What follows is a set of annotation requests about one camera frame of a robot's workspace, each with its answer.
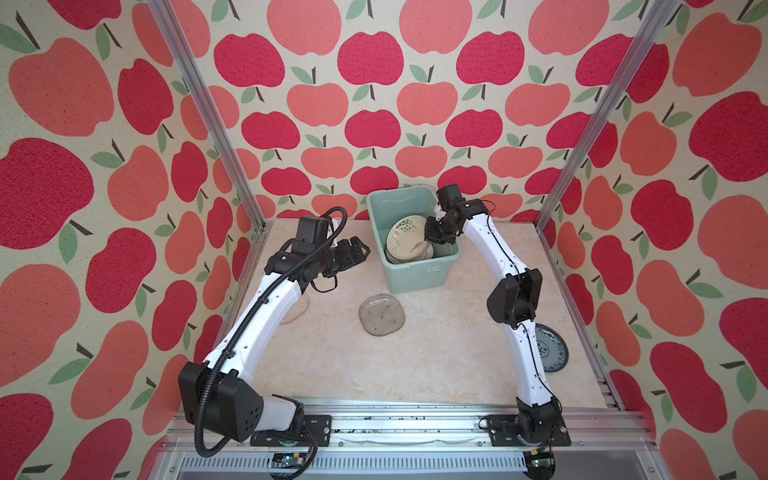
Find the cream plate with plant motif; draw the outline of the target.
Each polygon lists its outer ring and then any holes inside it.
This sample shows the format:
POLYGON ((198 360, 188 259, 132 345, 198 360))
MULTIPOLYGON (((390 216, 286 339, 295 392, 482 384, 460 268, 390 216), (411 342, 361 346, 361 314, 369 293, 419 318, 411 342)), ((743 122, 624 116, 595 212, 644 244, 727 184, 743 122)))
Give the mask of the cream plate with plant motif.
POLYGON ((397 221, 389 230, 385 248, 400 259, 419 255, 430 243, 425 239, 426 218, 409 215, 397 221))

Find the blue white patterned plate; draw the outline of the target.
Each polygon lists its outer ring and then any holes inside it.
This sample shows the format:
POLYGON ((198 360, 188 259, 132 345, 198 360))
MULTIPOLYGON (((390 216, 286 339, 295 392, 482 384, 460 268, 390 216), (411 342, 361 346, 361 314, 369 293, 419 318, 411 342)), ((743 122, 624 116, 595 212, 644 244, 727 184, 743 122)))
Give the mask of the blue white patterned plate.
POLYGON ((546 373, 563 370, 569 362, 569 350, 565 340, 552 328, 536 324, 537 345, 546 373))

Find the white plate black line pattern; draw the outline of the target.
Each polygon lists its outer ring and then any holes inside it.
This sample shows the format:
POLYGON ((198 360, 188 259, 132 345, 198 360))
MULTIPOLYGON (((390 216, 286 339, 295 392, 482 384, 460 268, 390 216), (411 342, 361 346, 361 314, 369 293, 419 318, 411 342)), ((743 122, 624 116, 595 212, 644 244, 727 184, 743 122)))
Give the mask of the white plate black line pattern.
POLYGON ((412 263, 412 262, 419 262, 419 261, 429 260, 429 259, 432 259, 434 257, 434 248, 433 248, 433 245, 431 243, 428 243, 427 247, 419 255, 416 255, 416 256, 413 256, 412 258, 407 258, 407 259, 400 259, 400 258, 394 256, 389 251, 388 248, 385 248, 384 252, 385 252, 385 256, 386 256, 387 260, 390 263, 392 263, 392 264, 407 264, 407 263, 412 263))

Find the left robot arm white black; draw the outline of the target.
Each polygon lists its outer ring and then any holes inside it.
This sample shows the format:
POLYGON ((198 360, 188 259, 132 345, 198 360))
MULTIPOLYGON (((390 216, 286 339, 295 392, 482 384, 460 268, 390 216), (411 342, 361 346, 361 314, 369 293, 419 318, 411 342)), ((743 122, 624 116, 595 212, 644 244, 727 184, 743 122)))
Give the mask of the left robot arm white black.
POLYGON ((252 385, 256 367, 280 322, 318 277, 335 279, 366 261, 359 238, 341 238, 347 211, 333 207, 300 218, 296 234, 267 260, 257 293, 224 339, 199 363, 189 362, 178 381, 197 453, 212 457, 230 442, 260 434, 296 442, 302 436, 302 404, 263 396, 252 385))

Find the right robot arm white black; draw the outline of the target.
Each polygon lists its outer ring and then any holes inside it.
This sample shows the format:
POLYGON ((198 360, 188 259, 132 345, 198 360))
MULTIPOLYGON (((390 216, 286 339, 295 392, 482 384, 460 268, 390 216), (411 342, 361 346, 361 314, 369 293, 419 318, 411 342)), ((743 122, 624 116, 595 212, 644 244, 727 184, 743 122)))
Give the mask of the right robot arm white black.
POLYGON ((440 188, 438 209, 427 218, 425 239, 453 244, 465 235, 481 253, 496 286, 486 306, 503 326, 513 353, 517 378, 516 435, 525 445, 547 443, 565 427, 562 404, 545 375, 536 337, 536 309, 543 277, 529 268, 501 237, 485 203, 467 200, 456 184, 440 188))

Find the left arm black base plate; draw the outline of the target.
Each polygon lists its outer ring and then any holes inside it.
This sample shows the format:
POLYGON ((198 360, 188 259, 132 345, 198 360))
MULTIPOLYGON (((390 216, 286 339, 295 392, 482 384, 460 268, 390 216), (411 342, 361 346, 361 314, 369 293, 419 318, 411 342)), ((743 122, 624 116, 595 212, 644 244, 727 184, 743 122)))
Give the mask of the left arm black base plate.
POLYGON ((287 431, 260 431, 250 439, 251 446, 258 447, 308 447, 315 442, 328 447, 332 430, 331 415, 304 415, 293 422, 287 431))

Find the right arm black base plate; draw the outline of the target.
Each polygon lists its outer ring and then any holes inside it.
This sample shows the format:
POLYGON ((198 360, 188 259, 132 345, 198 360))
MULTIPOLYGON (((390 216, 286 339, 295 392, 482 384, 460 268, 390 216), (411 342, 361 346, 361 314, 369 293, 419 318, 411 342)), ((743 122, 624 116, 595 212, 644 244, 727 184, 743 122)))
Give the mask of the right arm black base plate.
POLYGON ((482 417, 478 427, 489 435, 494 447, 568 447, 572 445, 569 430, 563 418, 535 420, 532 415, 488 415, 482 417))

